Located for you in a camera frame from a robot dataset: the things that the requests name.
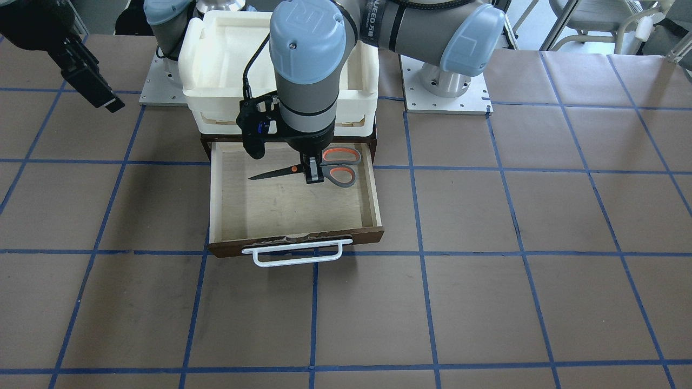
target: wooden drawer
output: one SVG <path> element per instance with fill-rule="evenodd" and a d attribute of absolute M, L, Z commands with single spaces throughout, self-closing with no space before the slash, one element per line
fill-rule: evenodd
<path fill-rule="evenodd" d="M 324 246 L 320 243 L 335 238 L 379 242 L 384 227 L 370 150 L 365 143 L 339 145 L 354 147 L 363 157 L 350 188 L 327 180 L 307 185 L 302 174 L 251 181 L 248 177 L 296 164 L 298 152 L 285 143 L 267 143 L 265 157 L 256 161 L 240 143 L 213 143 L 209 251 L 231 257 L 243 248 L 278 251 L 286 244 Z"/>

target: light blue joint cap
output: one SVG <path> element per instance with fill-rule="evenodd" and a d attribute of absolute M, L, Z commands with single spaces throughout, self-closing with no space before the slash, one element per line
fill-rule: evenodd
<path fill-rule="evenodd" d="M 279 3 L 269 24 L 269 54 L 274 69 L 295 84 L 327 78 L 346 50 L 341 11 L 325 0 Z"/>
<path fill-rule="evenodd" d="M 180 15 L 188 9 L 190 0 L 145 0 L 144 13 L 147 23 L 157 26 Z"/>
<path fill-rule="evenodd" d="M 449 40 L 439 67 L 443 71 L 479 75 L 493 54 L 504 27 L 504 13 L 483 4 L 469 15 Z"/>

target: white mounting plate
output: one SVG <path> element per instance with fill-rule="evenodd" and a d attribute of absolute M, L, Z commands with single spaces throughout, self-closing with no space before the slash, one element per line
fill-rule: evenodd
<path fill-rule="evenodd" d="M 149 66 L 149 73 L 144 81 L 139 103 L 159 107 L 186 107 L 188 105 L 185 102 L 182 87 L 177 87 L 168 80 L 164 61 L 156 54 L 152 59 L 152 65 Z"/>
<path fill-rule="evenodd" d="M 401 56 L 403 92 L 406 110 L 423 114 L 484 115 L 493 112 L 485 78 L 479 74 L 471 78 L 468 90 L 458 98 L 443 98 L 428 92 L 418 77 L 423 62 Z"/>

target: scissors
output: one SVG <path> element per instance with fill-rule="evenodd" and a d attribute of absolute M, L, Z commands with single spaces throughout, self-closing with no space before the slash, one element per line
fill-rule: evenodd
<path fill-rule="evenodd" d="M 334 159 L 335 153 L 347 153 L 352 156 L 351 159 Z M 361 162 L 361 153 L 351 147 L 330 147 L 322 152 L 322 163 L 318 168 L 322 169 L 322 174 L 326 179 L 330 180 L 334 185 L 349 188 L 353 186 L 356 182 L 356 171 L 351 167 L 358 165 Z M 260 180 L 268 179 L 271 177 L 280 177 L 288 174 L 303 173 L 305 172 L 305 166 L 301 163 L 299 165 L 289 166 L 287 168 L 272 170 L 271 172 L 258 174 L 252 176 L 250 180 Z M 349 181 L 341 181 L 337 179 L 334 174 L 337 172 L 346 172 L 351 175 Z"/>

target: gray chair seat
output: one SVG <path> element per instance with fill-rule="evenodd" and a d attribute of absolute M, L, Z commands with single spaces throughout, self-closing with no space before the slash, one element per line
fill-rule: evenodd
<path fill-rule="evenodd" d="M 555 15 L 561 15 L 567 0 L 549 1 Z M 567 27 L 585 31 L 617 31 L 620 23 L 632 15 L 626 0 L 582 0 Z"/>

